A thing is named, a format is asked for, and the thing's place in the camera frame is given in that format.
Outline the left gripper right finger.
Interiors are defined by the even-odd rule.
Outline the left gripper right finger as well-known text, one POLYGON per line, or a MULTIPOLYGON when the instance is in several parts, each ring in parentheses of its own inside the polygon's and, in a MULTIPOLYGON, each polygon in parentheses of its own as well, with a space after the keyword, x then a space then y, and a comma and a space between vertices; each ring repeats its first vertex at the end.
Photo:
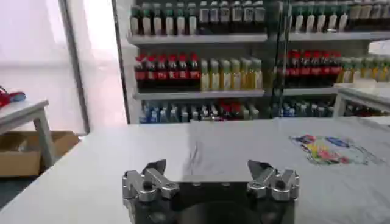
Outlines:
POLYGON ((247 191, 257 199, 292 201, 299 197, 299 175, 295 170, 279 172, 269 163, 248 160, 247 166, 253 178, 247 183, 247 191))

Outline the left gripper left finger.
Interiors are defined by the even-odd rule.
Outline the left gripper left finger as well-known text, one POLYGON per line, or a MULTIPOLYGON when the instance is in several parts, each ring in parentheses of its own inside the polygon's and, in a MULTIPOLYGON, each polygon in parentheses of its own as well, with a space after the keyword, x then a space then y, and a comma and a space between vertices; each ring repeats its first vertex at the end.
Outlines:
POLYGON ((179 183, 164 176, 166 160, 150 162, 139 173, 136 170, 125 171, 122 176, 122 199, 124 203, 138 200, 143 203, 154 201, 158 196, 172 199, 180 190, 179 183))

